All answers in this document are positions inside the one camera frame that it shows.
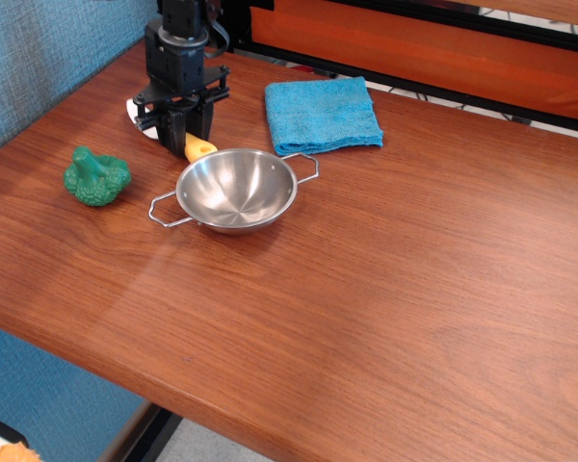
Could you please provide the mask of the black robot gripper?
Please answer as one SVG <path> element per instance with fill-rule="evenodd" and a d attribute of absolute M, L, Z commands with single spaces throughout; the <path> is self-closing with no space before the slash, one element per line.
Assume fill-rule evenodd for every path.
<path fill-rule="evenodd" d="M 159 141 L 184 157 L 187 130 L 208 141 L 214 104 L 229 96 L 229 69 L 204 61 L 221 55 L 228 35 L 202 18 L 154 18 L 144 29 L 145 66 L 149 83 L 133 97 L 140 130 L 154 128 Z"/>

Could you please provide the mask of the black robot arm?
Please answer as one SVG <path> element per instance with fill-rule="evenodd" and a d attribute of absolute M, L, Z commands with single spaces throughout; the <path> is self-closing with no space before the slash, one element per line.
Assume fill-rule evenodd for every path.
<path fill-rule="evenodd" d="M 229 96 L 224 66 L 204 61 L 223 54 L 229 35 L 218 22 L 220 1 L 159 1 L 144 29 L 148 85 L 133 98 L 135 125 L 157 130 L 172 154 L 185 153 L 189 134 L 208 140 L 214 105 Z"/>

